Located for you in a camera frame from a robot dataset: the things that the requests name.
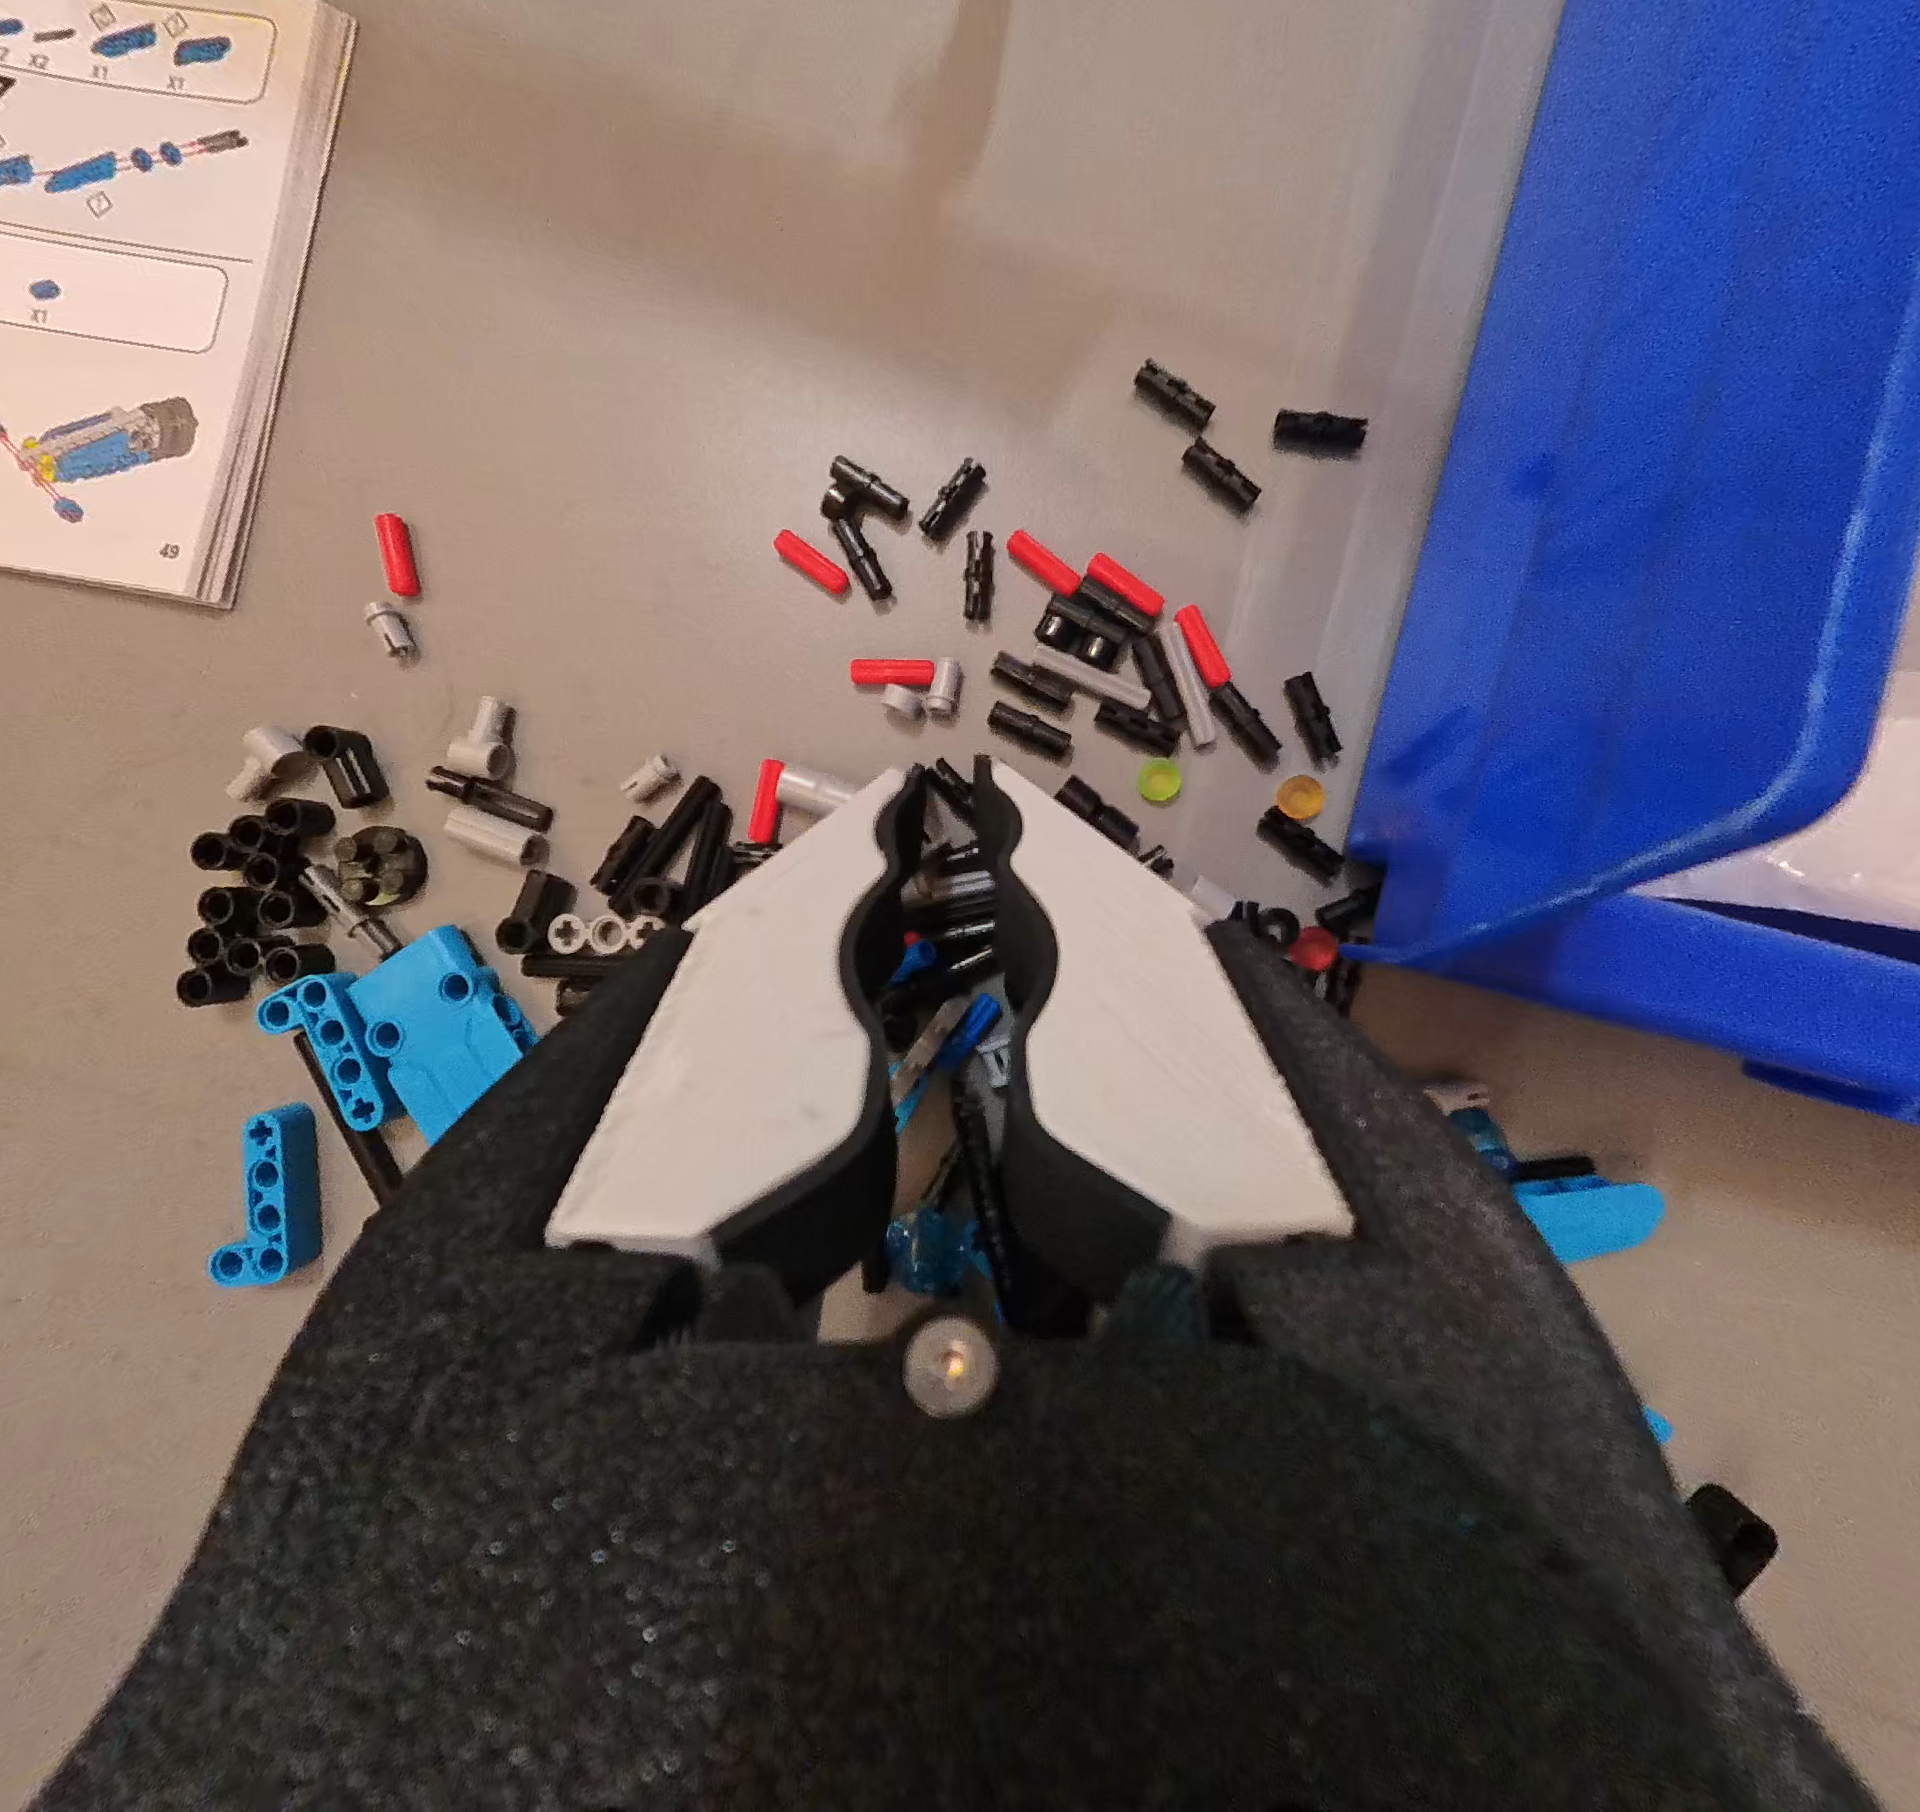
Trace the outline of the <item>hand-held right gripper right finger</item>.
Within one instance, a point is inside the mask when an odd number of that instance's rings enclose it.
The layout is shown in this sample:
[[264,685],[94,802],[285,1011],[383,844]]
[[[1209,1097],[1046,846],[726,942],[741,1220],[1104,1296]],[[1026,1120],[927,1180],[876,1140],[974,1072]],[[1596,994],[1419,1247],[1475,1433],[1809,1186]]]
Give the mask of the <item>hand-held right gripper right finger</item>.
[[1012,1012],[998,1153],[1022,1249],[1095,1305],[1154,1266],[1356,1230],[1191,903],[1021,771],[974,758]]

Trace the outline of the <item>instruction booklet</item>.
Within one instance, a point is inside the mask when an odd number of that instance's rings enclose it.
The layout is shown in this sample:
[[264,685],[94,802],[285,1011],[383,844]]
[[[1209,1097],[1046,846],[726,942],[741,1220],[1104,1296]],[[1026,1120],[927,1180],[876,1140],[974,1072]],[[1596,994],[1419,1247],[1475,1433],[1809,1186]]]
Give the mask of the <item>instruction booklet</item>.
[[1,0],[1,564],[230,609],[356,23]]

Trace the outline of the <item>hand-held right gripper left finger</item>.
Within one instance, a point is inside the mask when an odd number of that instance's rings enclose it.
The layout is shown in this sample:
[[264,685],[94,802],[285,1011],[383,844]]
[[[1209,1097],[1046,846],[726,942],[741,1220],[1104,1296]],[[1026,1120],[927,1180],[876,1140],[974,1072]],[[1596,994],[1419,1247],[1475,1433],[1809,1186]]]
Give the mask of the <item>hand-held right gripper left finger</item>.
[[899,1168],[876,999],[922,841],[924,771],[886,769],[665,939],[547,1247],[764,1266],[796,1305],[861,1260]]

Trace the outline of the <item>grey desk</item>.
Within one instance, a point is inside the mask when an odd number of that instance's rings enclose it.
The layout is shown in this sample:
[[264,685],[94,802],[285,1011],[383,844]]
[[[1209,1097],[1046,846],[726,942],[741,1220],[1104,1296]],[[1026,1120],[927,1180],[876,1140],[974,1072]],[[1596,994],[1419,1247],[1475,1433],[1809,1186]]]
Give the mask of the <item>grey desk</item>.
[[[860,782],[781,574],[829,459],[1173,558],[1291,673],[1283,571],[1131,393],[1376,417],[1420,528],[1562,0],[330,0],[359,23],[237,611],[4,582],[4,1577],[154,1620],[35,1808],[1874,1808],[1755,1637],[1572,1275],[1427,1095],[1210,932],[1355,1206],[904,1383],[764,1266],[551,1249],[663,950],[285,1298],[188,1302],[282,1041],[163,1009],[243,724],[379,761],[519,707],[561,830],[690,754]],[[386,591],[371,519],[412,528]],[[388,599],[420,661],[363,621]]]

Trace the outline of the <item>blue plastic bin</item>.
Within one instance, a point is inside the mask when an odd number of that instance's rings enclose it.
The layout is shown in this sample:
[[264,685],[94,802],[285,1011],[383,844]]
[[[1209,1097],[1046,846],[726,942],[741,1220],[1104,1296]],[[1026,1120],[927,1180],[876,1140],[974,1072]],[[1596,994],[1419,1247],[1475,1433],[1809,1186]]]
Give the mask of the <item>blue plastic bin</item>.
[[1915,961],[1653,889],[1866,763],[1915,140],[1915,0],[1564,0],[1356,792],[1356,961],[1915,1122]]

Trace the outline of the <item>pile of building block pieces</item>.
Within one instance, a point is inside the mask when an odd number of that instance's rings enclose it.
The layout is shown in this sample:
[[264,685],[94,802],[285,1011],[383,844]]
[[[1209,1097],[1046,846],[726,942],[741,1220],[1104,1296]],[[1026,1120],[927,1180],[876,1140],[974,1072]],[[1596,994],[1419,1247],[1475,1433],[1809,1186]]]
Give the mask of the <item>pile of building block pieces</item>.
[[[988,534],[981,531],[968,531],[968,566],[965,566],[965,611],[968,619],[978,613],[981,619],[986,615],[988,599]],[[1028,574],[1041,576],[1047,581],[1047,591],[1053,593],[1050,599],[1050,609],[1041,613],[1036,649],[1033,654],[1031,666],[1031,685],[1033,700],[1040,700],[1047,709],[1064,712],[1072,692],[1068,689],[1068,666],[1079,669],[1080,663],[1090,668],[1098,666],[1101,669],[1120,673],[1119,690],[1095,690],[1092,698],[1104,700],[1101,712],[1109,717],[1125,721],[1125,713],[1119,712],[1122,703],[1120,692],[1147,694],[1146,715],[1140,721],[1144,728],[1152,728],[1147,721],[1171,721],[1174,730],[1181,723],[1179,700],[1173,692],[1173,678],[1181,673],[1188,673],[1188,651],[1181,649],[1186,639],[1173,632],[1173,646],[1179,651],[1179,657],[1173,659],[1177,673],[1167,666],[1167,656],[1163,651],[1161,636],[1154,634],[1154,619],[1161,615],[1154,609],[1161,602],[1154,599],[1154,593],[1132,576],[1122,576],[1116,559],[1094,556],[1092,558],[1092,582],[1080,582],[1080,576],[1072,571],[1062,559],[1056,564],[1052,556],[1046,556],[1041,546],[1026,534],[1013,532],[1005,540],[1003,556],[1007,562],[1021,564]],[[935,683],[931,692],[924,692],[931,703],[940,703],[948,689],[957,687],[957,666],[952,661],[931,666],[927,661],[914,666],[875,666],[867,673],[865,666],[854,668],[854,678],[860,683],[880,683],[886,676],[893,676],[899,687],[912,680],[914,685],[924,687],[929,675]],[[1120,850],[1136,846],[1132,826],[1127,825],[1116,814],[1108,817],[1100,809],[1104,799],[1090,795],[1092,789],[1082,789],[1068,779],[1070,792],[1066,792],[1068,809],[1079,808],[1075,817],[1085,817],[1092,825],[1106,828],[1106,822],[1115,825],[1116,841]],[[708,871],[705,858],[708,852],[715,854],[715,865],[712,877],[712,891],[717,896],[721,880],[736,877],[746,877],[752,869],[764,858],[770,858],[776,850],[773,846],[773,826],[765,826],[765,841],[754,838],[749,844],[723,846],[719,838],[712,838],[708,832],[708,822],[714,825],[717,832],[717,798],[708,793],[702,785],[699,793],[689,785],[684,789],[687,798],[695,799],[695,811],[689,814],[690,825],[699,826],[695,832],[695,860],[697,871],[695,878],[700,878],[700,872]],[[556,1009],[566,1012],[567,1009],[577,1009],[588,999],[590,987],[606,983],[609,979],[625,977],[637,965],[637,952],[663,950],[669,942],[669,932],[682,927],[690,928],[690,916],[697,903],[705,898],[702,891],[697,891],[689,880],[687,888],[667,885],[659,877],[656,885],[652,877],[643,877],[637,865],[620,865],[633,852],[635,860],[638,852],[645,850],[641,844],[646,838],[650,826],[645,819],[635,822],[633,844],[628,838],[618,838],[612,848],[618,858],[618,871],[613,877],[606,877],[606,871],[600,871],[595,878],[595,888],[612,888],[613,878],[620,878],[624,885],[628,878],[637,880],[633,894],[621,894],[635,912],[641,912],[628,923],[630,912],[621,905],[620,912],[613,912],[615,899],[612,889],[604,912],[592,915],[574,909],[574,891],[556,875],[547,871],[531,871],[525,875],[525,885],[515,902],[514,912],[496,928],[496,943],[505,957],[514,957],[527,979],[558,979],[558,998]],[[733,850],[733,860],[717,858]],[[468,943],[461,938],[452,934],[452,928],[444,928],[444,938],[434,932],[438,943],[424,942],[420,950],[412,946],[404,947],[401,957],[389,961],[386,971],[370,974],[368,980],[356,980],[342,972],[339,977],[321,974],[324,954],[314,950],[278,950],[276,955],[266,961],[266,972],[263,974],[260,990],[266,994],[263,999],[263,1026],[266,1032],[292,1034],[296,1046],[301,1048],[301,1059],[308,1068],[308,1075],[314,1080],[314,1091],[311,1105],[324,1107],[330,1120],[337,1120],[342,1129],[342,1140],[349,1145],[349,1153],[354,1155],[356,1163],[370,1175],[376,1200],[388,1202],[397,1196],[399,1174],[388,1153],[383,1140],[377,1136],[377,1128],[368,1136],[352,1131],[361,1118],[368,1116],[368,1102],[377,1105],[377,1097],[383,1097],[386,1080],[381,1072],[388,1065],[394,1063],[394,1057],[404,1055],[406,1046],[412,1046],[420,1051],[420,1059],[412,1063],[434,1063],[426,1055],[434,1048],[426,1044],[426,1026],[432,1019],[443,1023],[450,1020],[461,1025],[468,1019],[468,1012],[477,1020],[482,1012],[496,1012],[496,1023],[505,1034],[498,1044],[492,1044],[492,1025],[485,1032],[485,1046],[475,1038],[472,1041],[473,1060],[468,1060],[468,1051],[454,1060],[458,1070],[452,1068],[452,1063],[444,1068],[444,1099],[441,1097],[441,1080],[434,1080],[432,1099],[427,1091],[420,1091],[420,1118],[421,1136],[432,1131],[441,1133],[443,1116],[450,1122],[458,1111],[465,1111],[470,1099],[468,1091],[477,1091],[482,1080],[496,1080],[495,1065],[509,1063],[505,1055],[495,1060],[495,1051],[500,1051],[500,1046],[506,1044],[506,1038],[515,1039],[515,1046],[522,1049],[531,1048],[531,1036],[519,1032],[515,1001],[503,998],[498,1007],[492,1007],[491,994],[495,991],[492,972],[485,979],[479,977],[482,965],[468,950]],[[968,1011],[968,1004],[974,994],[974,983],[964,983],[961,979],[961,957],[965,952],[972,952],[972,961],[981,965],[981,977],[998,969],[998,961],[985,952],[985,943],[978,943],[974,950],[968,946],[968,939],[985,939],[985,932],[971,934],[952,934],[955,943],[948,947],[948,957],[937,961],[933,950],[935,939],[948,938],[938,930],[921,930],[921,942],[914,943],[914,924],[907,924],[905,930],[905,954],[898,972],[898,979],[907,979],[910,974],[922,979],[927,991],[933,999],[946,999],[952,994],[957,994],[957,1011],[965,1012],[968,1019],[961,1020],[949,1041],[949,1051],[957,1059],[961,1049],[961,1038],[981,1038],[985,1039],[986,1028],[994,1023],[994,1007],[986,1007],[985,999],[974,1007],[976,1016]],[[337,1049],[333,1046],[336,1038],[342,1038],[342,1026],[349,1028],[347,1038],[351,1039],[349,1051],[352,1046],[361,1044],[361,1032],[370,1034],[370,1041],[376,1038],[377,1046],[371,1048],[376,1057],[368,1063],[368,1070],[361,1080],[349,1084],[351,1072],[344,1065],[337,1065],[337,1059],[331,1055]],[[1606,1200],[1621,1196],[1630,1199],[1638,1193],[1647,1199],[1641,1188],[1634,1188],[1632,1193],[1621,1186],[1619,1190],[1604,1183],[1600,1178],[1587,1178],[1595,1166],[1585,1161],[1574,1164],[1566,1161],[1561,1164],[1552,1161],[1545,1168],[1534,1174],[1524,1174],[1524,1183],[1520,1186],[1520,1196],[1534,1210],[1541,1210],[1545,1224],[1552,1224],[1554,1230],[1558,1224],[1572,1224],[1572,1212],[1577,1209],[1574,1199],[1581,1204],[1585,1200]],[[259,1199],[255,1190],[256,1180],[253,1171],[248,1175],[248,1200],[251,1200],[251,1230],[253,1237],[237,1241],[228,1249],[219,1249],[209,1264],[209,1274],[220,1284],[232,1277],[234,1282],[253,1284],[255,1279],[264,1282],[266,1277],[283,1275],[282,1269],[292,1269],[301,1264],[298,1257],[292,1257],[292,1266],[285,1257],[266,1257],[266,1226],[285,1224],[292,1230],[290,1216],[282,1219],[274,1209],[259,1210],[253,1200]],[[981,1331],[972,1319],[959,1319],[952,1300],[940,1305],[940,1311],[933,1314],[937,1321],[924,1326],[933,1335],[927,1343],[927,1353],[921,1353],[917,1347],[910,1353],[905,1366],[904,1383],[910,1387],[907,1396],[914,1406],[921,1406],[924,1415],[940,1418],[959,1418],[972,1415],[981,1403],[986,1403],[990,1385],[995,1383],[994,1351],[988,1344],[994,1339]],[[1716,1566],[1725,1577],[1725,1584],[1737,1596],[1741,1596],[1749,1584],[1753,1584],[1778,1550],[1778,1536],[1774,1530],[1763,1523],[1757,1511],[1750,1511],[1741,1502],[1728,1488],[1716,1485],[1702,1485],[1692,1488],[1689,1511],[1696,1520],[1701,1534],[1704,1536]]]

